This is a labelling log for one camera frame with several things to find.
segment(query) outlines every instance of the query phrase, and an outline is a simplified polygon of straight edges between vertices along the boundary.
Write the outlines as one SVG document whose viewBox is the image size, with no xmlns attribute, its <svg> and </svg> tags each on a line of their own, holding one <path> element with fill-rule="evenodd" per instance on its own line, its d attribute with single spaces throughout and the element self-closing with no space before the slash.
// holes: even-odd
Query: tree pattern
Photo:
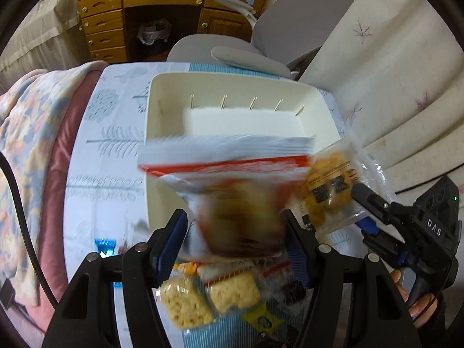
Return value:
<svg viewBox="0 0 464 348">
<path fill-rule="evenodd" d="M 140 143 L 143 142 L 144 134 L 132 126 L 115 126 L 101 128 L 101 138 L 89 139 L 86 144 L 98 144 L 100 157 L 106 155 L 124 158 L 129 155 L 136 156 Z"/>
</svg>

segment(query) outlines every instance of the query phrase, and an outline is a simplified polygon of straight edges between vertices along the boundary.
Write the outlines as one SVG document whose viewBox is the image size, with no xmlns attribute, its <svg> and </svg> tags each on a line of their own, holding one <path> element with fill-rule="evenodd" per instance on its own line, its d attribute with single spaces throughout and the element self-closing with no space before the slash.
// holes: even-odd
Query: wooden desk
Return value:
<svg viewBox="0 0 464 348">
<path fill-rule="evenodd" d="M 241 0 L 261 13 L 266 0 Z M 160 18 L 172 25 L 169 44 L 190 34 L 222 34 L 251 39 L 248 21 L 213 0 L 78 0 L 82 28 L 94 60 L 139 61 L 143 45 L 136 38 L 143 23 Z"/>
</svg>

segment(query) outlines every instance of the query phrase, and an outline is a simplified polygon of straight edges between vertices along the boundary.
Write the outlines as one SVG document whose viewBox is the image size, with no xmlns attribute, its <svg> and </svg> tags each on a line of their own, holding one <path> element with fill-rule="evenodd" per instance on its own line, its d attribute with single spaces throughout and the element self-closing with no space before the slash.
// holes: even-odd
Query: human hand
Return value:
<svg viewBox="0 0 464 348">
<path fill-rule="evenodd" d="M 392 273 L 390 273 L 390 275 L 393 278 L 393 282 L 396 284 L 401 278 L 401 271 L 399 269 L 395 269 Z M 403 297 L 403 301 L 406 302 L 409 297 L 409 293 L 406 292 L 398 284 L 396 284 L 396 286 L 398 287 L 398 290 L 400 291 L 400 294 Z M 422 312 L 422 310 L 424 310 L 427 307 L 427 305 L 433 298 L 434 298 L 434 295 L 430 293 L 420 297 L 414 303 L 414 305 L 412 305 L 409 308 L 409 314 L 411 315 L 412 319 L 417 317 Z M 438 307 L 438 300 L 435 300 L 433 305 L 430 308 L 428 308 L 428 310 L 419 319 L 417 319 L 416 322 L 414 322 L 414 325 L 416 326 L 417 329 L 422 327 L 424 324 L 428 322 L 428 320 L 433 315 L 435 310 L 437 310 L 437 307 Z"/>
</svg>

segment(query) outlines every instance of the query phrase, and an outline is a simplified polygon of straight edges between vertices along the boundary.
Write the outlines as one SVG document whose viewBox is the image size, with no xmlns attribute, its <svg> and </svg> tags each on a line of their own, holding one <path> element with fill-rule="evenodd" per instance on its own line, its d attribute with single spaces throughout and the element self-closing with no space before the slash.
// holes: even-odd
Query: floral blanket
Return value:
<svg viewBox="0 0 464 348">
<path fill-rule="evenodd" d="M 105 67 L 105 62 L 94 61 L 69 70 L 38 69 L 0 96 L 0 151 L 18 182 L 36 252 L 43 188 L 61 121 L 85 75 Z M 11 280 L 17 302 L 37 306 L 37 278 L 19 230 L 10 189 L 0 173 L 0 280 L 5 278 Z"/>
</svg>

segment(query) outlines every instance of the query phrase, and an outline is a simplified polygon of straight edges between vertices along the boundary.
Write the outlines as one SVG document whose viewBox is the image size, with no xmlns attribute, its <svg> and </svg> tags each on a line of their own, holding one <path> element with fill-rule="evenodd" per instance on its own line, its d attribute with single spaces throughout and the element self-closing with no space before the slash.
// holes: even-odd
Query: plastic bag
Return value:
<svg viewBox="0 0 464 348">
<path fill-rule="evenodd" d="M 193 329 L 214 321 L 213 313 L 189 276 L 178 274 L 169 278 L 161 285 L 159 294 L 170 320 L 179 329 Z"/>
<path fill-rule="evenodd" d="M 393 201 L 394 192 L 380 166 L 352 135 L 312 156 L 311 170 L 300 198 L 317 236 L 329 234 L 369 215 L 351 197 L 351 188 L 359 182 L 388 202 Z"/>
<path fill-rule="evenodd" d="M 171 26 L 165 19 L 146 23 L 139 27 L 137 38 L 146 46 L 151 46 L 159 39 L 167 42 L 171 34 Z"/>
<path fill-rule="evenodd" d="M 193 213 L 189 233 L 199 234 L 184 241 L 185 260 L 260 258 L 281 252 L 278 214 L 309 170 L 311 147 L 311 138 L 171 137 L 140 147 L 138 164 Z"/>
<path fill-rule="evenodd" d="M 252 260 L 240 260 L 234 262 L 195 263 L 196 273 L 200 277 L 203 285 L 208 286 L 211 283 L 218 282 L 230 277 L 231 274 L 237 274 L 252 269 L 255 264 Z"/>
<path fill-rule="evenodd" d="M 311 292 L 297 280 L 286 253 L 263 271 L 263 278 L 270 297 L 278 302 L 277 307 L 280 309 L 295 316 L 308 305 Z"/>
</svg>

